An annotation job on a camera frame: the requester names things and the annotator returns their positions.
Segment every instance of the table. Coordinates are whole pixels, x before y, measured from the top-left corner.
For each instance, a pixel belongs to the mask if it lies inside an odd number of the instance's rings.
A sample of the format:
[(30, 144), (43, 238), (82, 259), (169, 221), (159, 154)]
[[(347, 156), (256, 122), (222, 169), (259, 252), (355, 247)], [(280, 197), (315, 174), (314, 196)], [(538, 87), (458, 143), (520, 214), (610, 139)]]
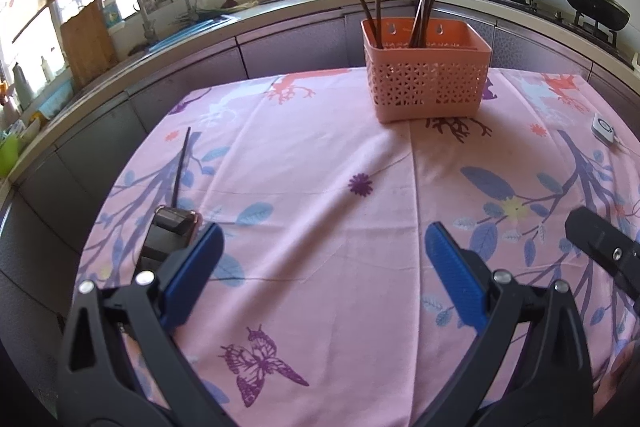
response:
[[(624, 147), (596, 140), (596, 112)], [(387, 125), (364, 69), (192, 92), (114, 184), (78, 281), (130, 281), (153, 211), (170, 201), (188, 126), (178, 206), (222, 226), (225, 254), (175, 340), (242, 427), (417, 418), (474, 337), (425, 256), (433, 221), (520, 282), (567, 280), (595, 380), (638, 336), (628, 300), (564, 237), (580, 204), (632, 237), (640, 230), (640, 144), (579, 76), (491, 70), (475, 118)], [(524, 331), (488, 400), (501, 396)]]

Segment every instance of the wooden cutting board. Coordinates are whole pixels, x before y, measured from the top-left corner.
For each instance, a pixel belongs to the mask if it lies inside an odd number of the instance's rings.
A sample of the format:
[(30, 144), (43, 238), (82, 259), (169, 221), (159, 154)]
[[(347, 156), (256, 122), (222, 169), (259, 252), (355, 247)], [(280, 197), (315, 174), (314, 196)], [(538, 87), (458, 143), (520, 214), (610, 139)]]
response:
[(99, 0), (60, 26), (60, 35), (76, 92), (118, 63)]

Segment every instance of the pink plastic basket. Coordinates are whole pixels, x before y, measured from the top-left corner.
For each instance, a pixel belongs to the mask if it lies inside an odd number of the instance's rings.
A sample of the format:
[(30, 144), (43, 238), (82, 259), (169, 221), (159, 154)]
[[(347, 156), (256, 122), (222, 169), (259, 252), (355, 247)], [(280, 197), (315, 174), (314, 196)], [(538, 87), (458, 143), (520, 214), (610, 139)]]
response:
[(382, 43), (362, 21), (369, 92), (382, 123), (414, 118), (474, 116), (491, 47), (462, 21), (431, 19), (427, 48), (408, 48), (414, 20), (383, 18)]

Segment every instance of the silver screw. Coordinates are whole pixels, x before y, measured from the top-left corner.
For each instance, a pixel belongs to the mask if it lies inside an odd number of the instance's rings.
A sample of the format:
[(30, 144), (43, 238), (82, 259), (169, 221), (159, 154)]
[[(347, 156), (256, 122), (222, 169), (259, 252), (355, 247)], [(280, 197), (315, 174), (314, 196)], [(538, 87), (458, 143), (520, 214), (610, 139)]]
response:
[(513, 275), (507, 270), (496, 270), (494, 272), (494, 281), (498, 284), (509, 284), (513, 280)]
[(562, 279), (558, 279), (554, 283), (554, 289), (560, 293), (567, 293), (569, 291), (569, 285), (567, 284), (566, 281), (563, 281)]
[(151, 284), (155, 278), (156, 276), (153, 272), (144, 270), (143, 272), (140, 272), (138, 275), (136, 275), (136, 284), (140, 286), (147, 286), (148, 284)]
[(95, 288), (94, 282), (90, 280), (86, 280), (80, 283), (80, 285), (78, 286), (78, 291), (86, 295), (87, 293), (92, 292), (94, 288)]

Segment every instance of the kitchen counter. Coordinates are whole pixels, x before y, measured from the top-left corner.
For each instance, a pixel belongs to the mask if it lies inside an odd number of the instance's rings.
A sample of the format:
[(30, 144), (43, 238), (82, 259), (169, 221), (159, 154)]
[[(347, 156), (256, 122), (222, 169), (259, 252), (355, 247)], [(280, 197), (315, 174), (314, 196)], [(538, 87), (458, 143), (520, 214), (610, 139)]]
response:
[[(597, 46), (564, 28), (533, 15), (486, 0), (437, 1), (441, 4), (463, 7), (488, 16), (504, 19), (556, 40), (584, 57), (588, 57), (589, 60), (593, 60), (601, 65), (601, 67), (620, 79), (635, 92), (640, 93), (640, 78), (635, 76), (633, 71), (629, 70)], [(202, 52), (220, 42), (236, 38), (247, 32), (265, 28), (266, 26), (282, 23), (309, 14), (318, 14), (321, 16), (323, 12), (343, 8), (347, 9), (349, 7), (351, 7), (351, 9), (359, 7), (358, 0), (283, 0), (256, 6), (234, 14), (234, 19), (223, 25), (186, 38), (154, 54), (143, 55), (142, 57), (127, 60), (124, 64), (116, 66), (114, 70), (108, 71), (95, 80), (91, 84), (92, 87), (88, 89), (84, 95), (66, 107), (47, 125), (27, 149), (23, 151), (18, 163), (9, 174), (8, 181), (15, 183), (38, 156), (45, 152), (47, 148), (51, 147), (55, 140), (59, 139), (73, 125), (82, 120), (82, 118), (112, 98), (123, 93), (127, 88), (137, 82), (150, 76), (158, 76), (159, 72), (171, 67), (174, 62), (189, 55)]]

